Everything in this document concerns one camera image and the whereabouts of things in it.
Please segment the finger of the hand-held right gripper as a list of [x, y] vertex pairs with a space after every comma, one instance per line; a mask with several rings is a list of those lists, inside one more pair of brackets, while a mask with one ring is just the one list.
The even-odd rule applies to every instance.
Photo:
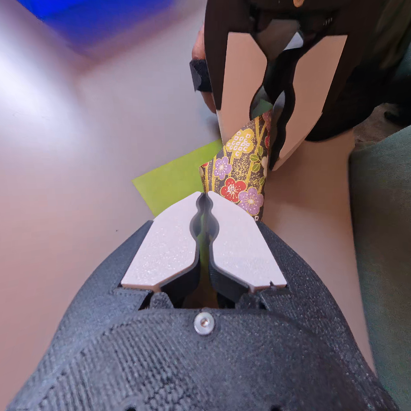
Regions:
[[250, 121], [250, 106], [266, 67], [267, 58], [250, 34], [228, 34], [222, 105], [217, 110], [223, 144]]
[[325, 36], [298, 60], [292, 82], [294, 106], [286, 114], [285, 142], [276, 158], [272, 150], [271, 170], [284, 164], [320, 119], [347, 36]]

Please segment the person's right forearm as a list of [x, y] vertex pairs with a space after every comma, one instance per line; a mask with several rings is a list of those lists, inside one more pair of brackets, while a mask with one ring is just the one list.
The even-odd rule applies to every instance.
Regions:
[[353, 71], [352, 105], [363, 115], [381, 104], [393, 104], [385, 119], [410, 126], [410, 72], [397, 74], [410, 46], [411, 2], [384, 1], [383, 11], [367, 44], [360, 65]]

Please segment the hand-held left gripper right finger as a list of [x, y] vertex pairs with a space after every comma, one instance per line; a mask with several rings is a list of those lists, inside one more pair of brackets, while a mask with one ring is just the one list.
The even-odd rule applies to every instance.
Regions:
[[254, 218], [215, 192], [206, 194], [206, 235], [210, 283], [221, 299], [236, 304], [245, 294], [287, 286]]

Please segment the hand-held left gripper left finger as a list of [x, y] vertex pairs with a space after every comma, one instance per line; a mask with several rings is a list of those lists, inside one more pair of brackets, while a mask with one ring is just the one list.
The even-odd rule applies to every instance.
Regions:
[[131, 261], [121, 286], [163, 292], [183, 301], [201, 278], [201, 217], [205, 195], [195, 192], [171, 205], [153, 221]]

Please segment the blue plastic bin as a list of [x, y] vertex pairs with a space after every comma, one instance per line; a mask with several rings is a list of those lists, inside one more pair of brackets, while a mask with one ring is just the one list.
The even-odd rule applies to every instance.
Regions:
[[81, 50], [168, 11], [172, 0], [18, 0], [28, 12]]

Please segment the person's right hand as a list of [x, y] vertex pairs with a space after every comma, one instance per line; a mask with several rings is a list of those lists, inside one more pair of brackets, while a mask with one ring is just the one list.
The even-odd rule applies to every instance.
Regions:
[[[205, 54], [205, 45], [204, 45], [204, 23], [200, 28], [196, 41], [194, 43], [192, 49], [192, 59], [193, 60], [204, 60], [206, 58]], [[201, 92], [203, 100], [207, 105], [208, 109], [213, 113], [216, 114], [217, 110], [215, 108], [213, 94], [210, 92]]]

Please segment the green backed floral paper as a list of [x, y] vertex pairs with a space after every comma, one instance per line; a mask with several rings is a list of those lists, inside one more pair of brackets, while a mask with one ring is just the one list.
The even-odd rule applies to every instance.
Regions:
[[243, 126], [222, 147], [211, 145], [180, 157], [134, 181], [155, 218], [171, 205], [195, 192], [205, 195], [200, 249], [206, 250], [209, 263], [209, 241], [206, 235], [206, 194], [215, 192], [236, 204], [256, 223], [261, 221], [265, 205], [265, 187], [270, 163], [270, 129], [272, 105], [261, 102], [257, 116]]

